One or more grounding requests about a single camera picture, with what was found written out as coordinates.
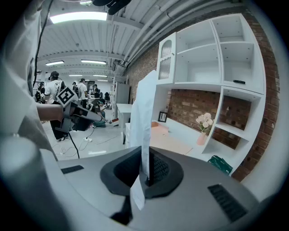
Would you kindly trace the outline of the green tissue pack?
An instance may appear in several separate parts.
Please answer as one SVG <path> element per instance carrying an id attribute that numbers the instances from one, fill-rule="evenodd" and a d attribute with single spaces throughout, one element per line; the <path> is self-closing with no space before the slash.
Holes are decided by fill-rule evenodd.
<path id="1" fill-rule="evenodd" d="M 215 166 L 226 175 L 230 175 L 233 170 L 233 168 L 223 158 L 220 158 L 219 156 L 216 155 L 213 155 L 208 160 L 208 163 Z"/>

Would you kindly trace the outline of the white shelf unit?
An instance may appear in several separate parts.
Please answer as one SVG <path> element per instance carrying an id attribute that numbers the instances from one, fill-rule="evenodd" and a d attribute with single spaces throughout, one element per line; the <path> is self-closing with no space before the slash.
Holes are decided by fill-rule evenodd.
<path id="1" fill-rule="evenodd" d="M 228 14 L 191 25 L 177 33 L 174 83 L 157 84 L 152 120 L 167 112 L 169 133 L 193 149 L 190 157 L 208 161 L 213 155 L 243 180 L 257 161 L 250 156 L 266 104 L 266 75 L 254 33 L 242 14 Z M 159 45 L 128 70 L 131 95 L 150 71 L 157 71 Z M 242 80 L 246 84 L 234 83 Z M 196 118 L 206 112 L 214 123 L 205 144 Z"/>

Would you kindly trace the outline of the person's beige shirt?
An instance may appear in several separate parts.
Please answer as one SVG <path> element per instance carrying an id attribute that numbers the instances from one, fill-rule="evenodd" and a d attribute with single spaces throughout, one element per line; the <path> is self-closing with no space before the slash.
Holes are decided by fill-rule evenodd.
<path id="1" fill-rule="evenodd" d="M 32 97 L 44 0 L 32 0 L 0 51 L 0 134 L 18 134 L 54 153 Z"/>

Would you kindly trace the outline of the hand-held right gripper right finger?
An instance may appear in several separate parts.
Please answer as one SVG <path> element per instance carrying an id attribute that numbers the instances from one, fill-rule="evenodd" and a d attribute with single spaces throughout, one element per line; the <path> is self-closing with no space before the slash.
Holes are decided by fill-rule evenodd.
<path id="1" fill-rule="evenodd" d="M 144 182 L 146 199 L 170 195 L 180 185 L 183 177 L 183 168 L 177 161 L 149 149 L 149 176 Z"/>

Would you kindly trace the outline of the white A4 paper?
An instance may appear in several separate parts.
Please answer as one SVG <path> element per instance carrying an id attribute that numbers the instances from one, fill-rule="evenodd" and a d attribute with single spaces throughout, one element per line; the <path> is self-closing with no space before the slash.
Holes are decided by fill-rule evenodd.
<path id="1" fill-rule="evenodd" d="M 139 81 L 131 109 L 130 146 L 141 148 L 141 161 L 137 167 L 138 175 L 130 189 L 130 196 L 133 206 L 140 211 L 145 206 L 145 190 L 142 185 L 150 178 L 149 144 L 156 85 L 157 72 L 153 70 Z"/>

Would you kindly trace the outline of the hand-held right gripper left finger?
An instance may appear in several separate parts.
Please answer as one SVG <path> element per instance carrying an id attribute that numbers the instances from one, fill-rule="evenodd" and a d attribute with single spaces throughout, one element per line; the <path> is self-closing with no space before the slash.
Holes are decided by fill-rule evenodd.
<path id="1" fill-rule="evenodd" d="M 112 194 L 129 196 L 140 166 L 141 146 L 105 164 L 100 171 L 101 181 Z"/>

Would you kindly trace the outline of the pink vase with pale flowers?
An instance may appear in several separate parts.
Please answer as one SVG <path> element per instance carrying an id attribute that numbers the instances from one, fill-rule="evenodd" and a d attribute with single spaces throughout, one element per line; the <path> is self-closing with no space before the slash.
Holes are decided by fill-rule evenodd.
<path id="1" fill-rule="evenodd" d="M 205 144 L 206 133 L 207 131 L 211 130 L 214 119 L 212 119 L 212 115 L 210 113 L 206 112 L 205 114 L 198 116 L 196 118 L 196 122 L 201 130 L 201 134 L 197 140 L 197 145 L 202 146 Z"/>

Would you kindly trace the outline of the person's left forearm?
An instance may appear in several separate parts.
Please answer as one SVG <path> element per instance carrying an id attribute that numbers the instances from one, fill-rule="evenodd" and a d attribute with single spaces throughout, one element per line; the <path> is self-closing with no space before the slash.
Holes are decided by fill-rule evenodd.
<path id="1" fill-rule="evenodd" d="M 59 121 L 63 119 L 63 107 L 58 104 L 39 104 L 37 111 L 40 121 Z"/>

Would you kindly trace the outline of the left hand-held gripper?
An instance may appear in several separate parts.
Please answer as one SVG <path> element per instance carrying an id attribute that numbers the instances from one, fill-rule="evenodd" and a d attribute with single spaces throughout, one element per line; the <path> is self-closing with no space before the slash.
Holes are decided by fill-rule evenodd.
<path id="1" fill-rule="evenodd" d="M 57 93 L 57 101 L 61 104 L 63 109 L 63 119 L 58 130 L 62 133 L 74 131 L 86 131 L 94 121 L 100 123 L 111 124 L 112 120 L 101 117 L 99 114 L 91 112 L 78 104 L 78 97 L 76 93 L 70 88 L 65 87 Z"/>

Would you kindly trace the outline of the large fluorescent ceiling light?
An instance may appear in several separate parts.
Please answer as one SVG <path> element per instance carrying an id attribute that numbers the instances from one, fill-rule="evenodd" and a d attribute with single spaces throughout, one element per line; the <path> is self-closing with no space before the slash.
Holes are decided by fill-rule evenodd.
<path id="1" fill-rule="evenodd" d="M 53 24 L 63 23 L 68 21 L 76 21 L 76 20 L 107 20 L 106 12 L 71 12 L 66 14 L 59 14 L 55 16 L 51 16 L 50 20 Z"/>

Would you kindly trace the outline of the white side desk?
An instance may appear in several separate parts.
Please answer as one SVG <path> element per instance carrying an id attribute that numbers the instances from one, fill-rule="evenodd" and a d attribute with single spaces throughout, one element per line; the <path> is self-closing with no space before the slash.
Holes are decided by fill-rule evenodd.
<path id="1" fill-rule="evenodd" d="M 123 144 L 126 143 L 126 123 L 130 123 L 131 118 L 131 104 L 117 103 L 119 126 L 121 128 L 121 136 Z"/>

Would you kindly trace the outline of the white glass cabinet door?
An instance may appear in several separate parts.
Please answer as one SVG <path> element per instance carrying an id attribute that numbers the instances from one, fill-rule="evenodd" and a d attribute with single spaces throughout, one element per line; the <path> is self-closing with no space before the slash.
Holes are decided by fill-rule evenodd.
<path id="1" fill-rule="evenodd" d="M 157 84 L 174 83 L 177 56 L 177 33 L 174 32 L 159 43 Z"/>

